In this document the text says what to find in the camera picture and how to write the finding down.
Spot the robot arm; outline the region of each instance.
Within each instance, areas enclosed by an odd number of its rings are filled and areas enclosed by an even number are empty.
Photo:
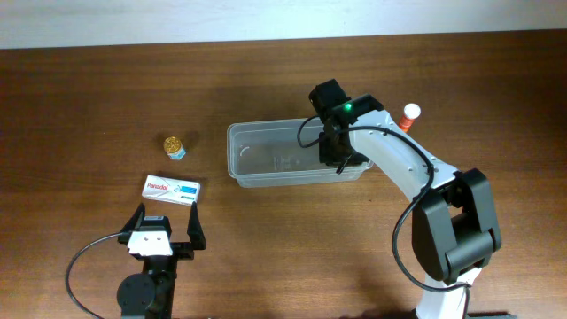
[[[429,160],[434,167],[431,188],[412,214],[412,246],[427,273],[425,285],[447,288],[455,283],[472,284],[501,246],[485,176],[477,169],[462,173],[434,157],[404,133],[370,95],[351,99],[331,80],[315,87],[309,100],[324,125],[320,161],[338,166],[339,174],[343,167],[368,158],[413,201],[430,179],[422,156]],[[462,207],[462,213],[451,218],[449,206]],[[465,293],[464,289],[424,291],[416,315],[420,319],[461,318]]]

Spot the gold bottle cap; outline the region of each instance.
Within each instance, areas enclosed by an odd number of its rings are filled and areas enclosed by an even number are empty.
[[[181,141],[175,136],[168,137],[163,143],[163,148],[167,153],[179,152],[182,148]]]

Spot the brown table surface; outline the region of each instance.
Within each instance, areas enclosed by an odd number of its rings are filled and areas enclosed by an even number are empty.
[[[354,183],[245,189],[227,173],[232,123],[305,118],[307,94],[336,78],[409,132],[491,181],[503,237],[471,312],[567,312],[567,31],[398,35],[0,51],[0,312],[86,317],[64,273],[142,201],[185,240],[186,206],[142,200],[148,174],[200,182],[207,249],[181,261],[176,318],[339,318],[410,310],[421,291],[397,268],[392,228],[407,201],[374,167]],[[161,143],[179,136],[172,161]],[[400,237],[408,267],[423,278]],[[121,280],[142,263],[114,241],[83,255],[71,284],[118,318]]]

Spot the white cap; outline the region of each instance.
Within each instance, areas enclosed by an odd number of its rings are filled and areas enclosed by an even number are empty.
[[[422,109],[419,108],[419,105],[410,103],[404,107],[404,115],[410,120],[417,119],[419,114],[422,113]]]

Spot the cable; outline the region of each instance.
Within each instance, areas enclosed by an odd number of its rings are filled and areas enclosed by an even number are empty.
[[[314,140],[313,142],[311,142],[307,145],[301,144],[301,142],[299,140],[299,133],[301,132],[301,129],[303,128],[303,126],[308,121],[312,120],[314,117],[315,116],[312,116],[311,118],[307,119],[299,127],[298,142],[299,142],[299,146],[301,146],[303,148],[313,146],[313,145],[321,142],[325,138],[328,138],[327,136],[322,136],[322,137],[319,137],[318,139]],[[357,131],[357,130],[376,130],[376,131],[383,132],[384,135],[390,134],[392,136],[395,136],[399,140],[401,140],[402,142],[407,144],[411,149],[413,149],[417,153],[417,155],[419,155],[419,157],[422,158],[423,162],[425,162],[425,164],[427,166],[427,174],[429,175],[427,183],[420,190],[419,194],[417,194],[417,196],[415,196],[414,199],[409,203],[408,207],[404,210],[404,212],[400,216],[399,220],[396,222],[396,225],[393,229],[393,233],[392,233],[393,257],[396,260],[396,263],[398,264],[398,267],[400,268],[401,272],[409,279],[409,281],[411,281],[413,284],[417,285],[418,287],[420,287],[420,288],[422,288],[422,289],[424,289],[428,292],[452,292],[454,290],[464,288],[465,294],[466,294],[466,297],[467,297],[465,309],[464,309],[465,311],[463,313],[463,318],[465,318],[466,314],[467,314],[466,311],[467,311],[468,305],[469,305],[469,295],[470,295],[471,285],[468,284],[468,283],[458,283],[458,284],[454,284],[454,285],[446,287],[446,288],[438,288],[438,287],[432,287],[432,286],[429,286],[427,284],[424,284],[424,283],[420,282],[419,280],[417,280],[414,276],[411,275],[411,273],[408,271],[408,269],[404,265],[403,261],[401,260],[400,253],[398,251],[398,236],[400,234],[401,226],[403,225],[404,221],[408,218],[409,214],[411,214],[411,212],[417,206],[417,203],[419,203],[419,201],[422,200],[423,197],[425,197],[427,192],[430,190],[431,185],[433,184],[433,179],[435,177],[435,167],[433,166],[431,161],[427,158],[427,156],[423,153],[423,151],[419,147],[417,147],[414,143],[412,143],[409,139],[407,139],[402,134],[397,133],[395,131],[392,131],[388,128],[380,128],[380,127],[373,127],[373,126],[360,126],[360,127],[354,127],[354,128],[341,129],[341,130],[337,131],[337,134],[343,134],[343,133],[353,132],[353,131]]]
[[[88,310],[85,306],[83,306],[83,304],[74,296],[73,291],[71,291],[71,285],[69,284],[69,277],[71,276],[71,269],[73,268],[74,263],[77,261],[77,259],[84,253],[86,252],[89,248],[91,248],[92,246],[102,243],[104,241],[106,241],[107,239],[110,238],[114,238],[114,237],[118,237],[120,235],[124,235],[127,233],[116,233],[116,234],[112,234],[112,235],[108,235],[108,236],[104,236],[102,238],[99,238],[97,240],[95,240],[94,242],[84,246],[69,262],[69,266],[67,266],[67,272],[65,273],[65,287],[67,289],[67,293],[69,294],[69,297],[71,297],[71,300],[74,302],[75,305],[77,305],[77,307],[79,307],[82,311],[86,312],[87,314],[91,315],[94,318],[97,319],[104,319],[103,317],[101,317],[100,315],[95,314],[94,312]]]

